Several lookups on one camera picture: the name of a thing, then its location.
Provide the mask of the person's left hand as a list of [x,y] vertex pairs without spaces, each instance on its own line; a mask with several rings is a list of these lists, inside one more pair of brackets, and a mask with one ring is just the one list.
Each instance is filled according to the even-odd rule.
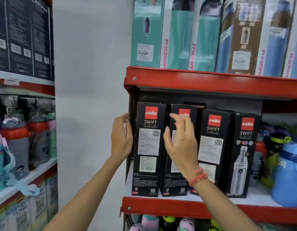
[[111,133],[111,157],[120,164],[127,158],[126,124],[130,123],[129,113],[125,113],[114,119]]

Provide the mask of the person's right forearm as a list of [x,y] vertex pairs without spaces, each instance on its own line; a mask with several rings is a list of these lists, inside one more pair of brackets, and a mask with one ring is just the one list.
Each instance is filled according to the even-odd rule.
[[198,176],[191,181],[191,184],[204,201],[212,218],[223,231],[261,231],[209,179]]

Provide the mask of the person's left forearm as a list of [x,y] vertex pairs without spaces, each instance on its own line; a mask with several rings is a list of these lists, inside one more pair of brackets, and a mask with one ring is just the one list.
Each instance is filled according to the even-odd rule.
[[112,154],[43,231],[87,231],[114,174],[127,155]]

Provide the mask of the red metal shelf rack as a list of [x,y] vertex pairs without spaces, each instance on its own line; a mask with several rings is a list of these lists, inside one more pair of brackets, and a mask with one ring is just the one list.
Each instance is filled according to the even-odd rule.
[[[139,101],[179,104],[205,103],[210,109],[223,109],[265,115],[269,123],[297,124],[297,79],[156,69],[129,66],[124,88],[129,93],[129,113],[133,136],[136,131],[136,106]],[[134,151],[126,163],[126,183],[120,213],[127,230],[130,214],[170,215],[211,219],[197,195],[180,197],[139,197],[132,195]]]

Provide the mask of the green and pink bottle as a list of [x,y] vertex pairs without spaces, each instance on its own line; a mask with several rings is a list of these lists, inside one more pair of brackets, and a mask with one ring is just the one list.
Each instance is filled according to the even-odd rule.
[[55,112],[47,114],[49,125],[49,154],[50,158],[57,157],[57,138],[56,138],[56,115]]

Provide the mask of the black box with bottle picture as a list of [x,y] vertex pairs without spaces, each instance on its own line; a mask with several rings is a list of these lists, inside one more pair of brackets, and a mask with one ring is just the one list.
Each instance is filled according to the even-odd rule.
[[261,117],[252,113],[229,112],[225,193],[229,198],[246,198]]

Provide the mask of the black bottle with green lid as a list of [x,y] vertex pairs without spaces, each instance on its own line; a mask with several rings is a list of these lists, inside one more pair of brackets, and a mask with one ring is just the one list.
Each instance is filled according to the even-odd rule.
[[160,216],[159,231],[177,231],[178,221],[173,216]]

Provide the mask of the small red and grey bottle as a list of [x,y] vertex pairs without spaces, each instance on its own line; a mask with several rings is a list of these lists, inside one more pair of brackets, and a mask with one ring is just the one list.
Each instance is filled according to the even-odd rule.
[[264,143],[264,135],[262,133],[258,133],[250,172],[249,187],[255,187],[257,185],[260,177],[260,170],[263,165],[263,156],[265,156],[266,153],[267,149]]

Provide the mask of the white and teal bottle box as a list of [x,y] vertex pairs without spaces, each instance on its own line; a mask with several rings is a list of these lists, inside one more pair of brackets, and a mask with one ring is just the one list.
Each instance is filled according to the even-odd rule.
[[187,70],[195,0],[165,0],[159,68]]
[[214,72],[224,0],[195,0],[188,70]]

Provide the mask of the purple bottle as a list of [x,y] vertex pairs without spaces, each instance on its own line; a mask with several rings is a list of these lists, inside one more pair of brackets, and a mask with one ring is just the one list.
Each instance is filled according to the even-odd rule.
[[270,135],[273,133],[283,133],[286,136],[291,137],[290,132],[285,127],[282,127],[280,125],[271,125],[267,122],[261,122],[260,126],[265,137],[270,137]]

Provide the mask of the green and black bottle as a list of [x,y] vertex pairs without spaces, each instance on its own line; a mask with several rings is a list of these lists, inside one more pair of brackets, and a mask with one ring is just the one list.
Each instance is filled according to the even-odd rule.
[[278,165],[279,154],[285,143],[292,141],[289,134],[274,132],[265,138],[266,153],[263,154],[263,166],[261,169],[260,182],[272,189],[274,186],[275,170]]

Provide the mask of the red and white shelf rack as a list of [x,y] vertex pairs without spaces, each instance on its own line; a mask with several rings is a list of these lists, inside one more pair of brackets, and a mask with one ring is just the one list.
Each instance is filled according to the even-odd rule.
[[[15,78],[20,80],[20,86],[4,85],[4,79]],[[0,71],[0,94],[40,96],[45,98],[55,97],[54,81],[40,78]],[[20,180],[22,185],[30,184],[33,180],[44,174],[47,170],[57,164],[57,158],[51,158],[47,163],[38,166],[35,170],[30,171],[29,175]]]

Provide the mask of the brown and blue bottle box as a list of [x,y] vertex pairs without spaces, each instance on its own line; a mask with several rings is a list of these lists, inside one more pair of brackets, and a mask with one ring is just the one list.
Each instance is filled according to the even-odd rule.
[[254,75],[266,0],[226,0],[215,72]]

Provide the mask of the blue water jug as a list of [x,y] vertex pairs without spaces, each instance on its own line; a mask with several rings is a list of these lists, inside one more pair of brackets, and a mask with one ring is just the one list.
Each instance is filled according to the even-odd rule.
[[285,143],[279,153],[271,197],[283,207],[297,208],[297,142]]

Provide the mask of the white and blue bottle box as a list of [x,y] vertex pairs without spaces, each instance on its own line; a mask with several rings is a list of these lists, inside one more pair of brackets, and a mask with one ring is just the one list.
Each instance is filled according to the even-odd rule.
[[280,77],[296,0],[266,0],[255,75]]
[[294,6],[282,77],[297,79],[297,0]]

